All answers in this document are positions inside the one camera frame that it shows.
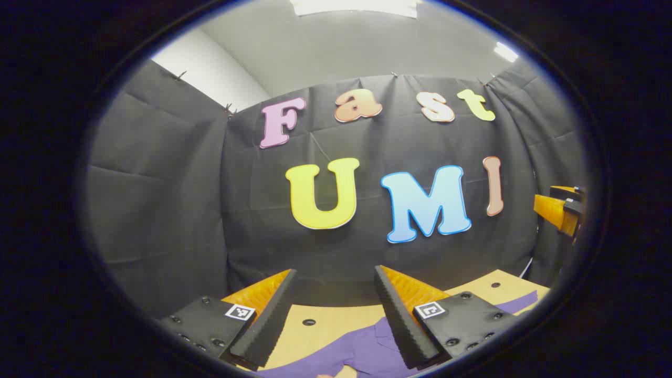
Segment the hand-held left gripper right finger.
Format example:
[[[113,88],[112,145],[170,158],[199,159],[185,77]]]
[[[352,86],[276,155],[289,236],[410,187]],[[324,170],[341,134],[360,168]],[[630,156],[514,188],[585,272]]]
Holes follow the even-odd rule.
[[[455,359],[518,321],[473,292],[448,295],[386,266],[375,266],[374,285],[394,342],[410,369]]]

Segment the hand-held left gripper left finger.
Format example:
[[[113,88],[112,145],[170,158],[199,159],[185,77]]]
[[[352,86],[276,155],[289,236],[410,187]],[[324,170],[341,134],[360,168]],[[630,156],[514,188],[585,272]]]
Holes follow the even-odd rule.
[[[212,359],[256,371],[278,344],[295,278],[296,270],[287,269],[221,299],[202,295],[158,323]]]

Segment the purple knitted cardigan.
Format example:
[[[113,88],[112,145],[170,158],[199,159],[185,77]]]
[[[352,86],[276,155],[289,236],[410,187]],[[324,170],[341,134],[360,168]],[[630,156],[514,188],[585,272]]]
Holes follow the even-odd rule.
[[[262,378],[408,378],[382,306],[292,306]]]

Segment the black backdrop cloth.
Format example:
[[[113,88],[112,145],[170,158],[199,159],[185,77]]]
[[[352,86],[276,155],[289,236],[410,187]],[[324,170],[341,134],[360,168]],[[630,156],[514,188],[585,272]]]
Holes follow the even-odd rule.
[[[98,125],[87,201],[101,259],[163,318],[297,271],[297,304],[371,306],[379,264],[451,289],[494,270],[549,286],[571,255],[533,211],[551,186],[591,189],[582,122],[536,67],[487,84],[427,75],[358,77],[299,89],[228,118],[149,61]],[[390,194],[407,172],[430,191],[463,170],[472,227],[391,244]]]

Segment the ceiling light panel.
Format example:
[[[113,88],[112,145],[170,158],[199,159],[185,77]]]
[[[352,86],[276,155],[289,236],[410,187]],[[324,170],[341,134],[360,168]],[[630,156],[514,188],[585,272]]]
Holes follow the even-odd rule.
[[[407,18],[417,17],[422,0],[289,0],[298,16],[327,12],[377,12]]]
[[[501,43],[500,41],[496,42],[493,50],[496,55],[511,63],[516,62],[516,60],[519,58],[519,54],[516,53],[516,51],[509,48],[509,46],[504,45],[504,43]]]

